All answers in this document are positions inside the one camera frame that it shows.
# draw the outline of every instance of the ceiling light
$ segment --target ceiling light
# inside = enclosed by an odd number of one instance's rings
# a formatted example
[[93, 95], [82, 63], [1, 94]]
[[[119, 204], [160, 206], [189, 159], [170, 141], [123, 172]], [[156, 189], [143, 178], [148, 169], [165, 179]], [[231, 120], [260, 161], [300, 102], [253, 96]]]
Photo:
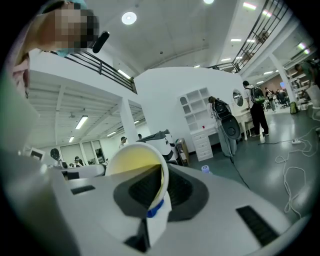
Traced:
[[114, 135], [115, 133], [116, 133], [116, 132], [114, 131], [114, 132], [108, 134], [107, 137], [110, 137], [111, 135]]
[[210, 5], [214, 2], [214, 0], [203, 0], [207, 5]]
[[80, 119], [80, 122], [78, 123], [78, 125], [76, 126], [76, 130], [79, 130], [81, 128], [81, 126], [85, 123], [85, 121], [88, 119], [87, 115], [83, 115]]
[[266, 15], [267, 17], [271, 17], [272, 16], [272, 13], [271, 12], [268, 12], [267, 10], [264, 10], [263, 12], [262, 12], [262, 14], [263, 15]]
[[137, 20], [137, 15], [134, 12], [126, 12], [122, 16], [122, 22], [126, 25], [131, 25]]
[[303, 42], [301, 42], [301, 43], [298, 44], [298, 47], [299, 47], [301, 50], [304, 50], [304, 49], [306, 48], [306, 45], [305, 45]]
[[244, 2], [243, 3], [243, 7], [247, 7], [247, 8], [252, 9], [252, 10], [255, 10], [257, 8], [255, 5], [250, 4], [248, 2]]
[[130, 76], [128, 76], [125, 72], [123, 72], [121, 69], [118, 69], [118, 72], [123, 75], [125, 78], [131, 79]]

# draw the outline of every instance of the mirror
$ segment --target mirror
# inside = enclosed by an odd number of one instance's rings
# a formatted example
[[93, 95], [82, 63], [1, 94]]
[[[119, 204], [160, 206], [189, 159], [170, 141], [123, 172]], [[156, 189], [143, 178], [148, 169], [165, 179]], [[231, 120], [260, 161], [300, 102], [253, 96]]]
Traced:
[[239, 107], [242, 107], [244, 105], [244, 98], [242, 97], [240, 91], [235, 89], [233, 91], [233, 99], [235, 104], [237, 104]]

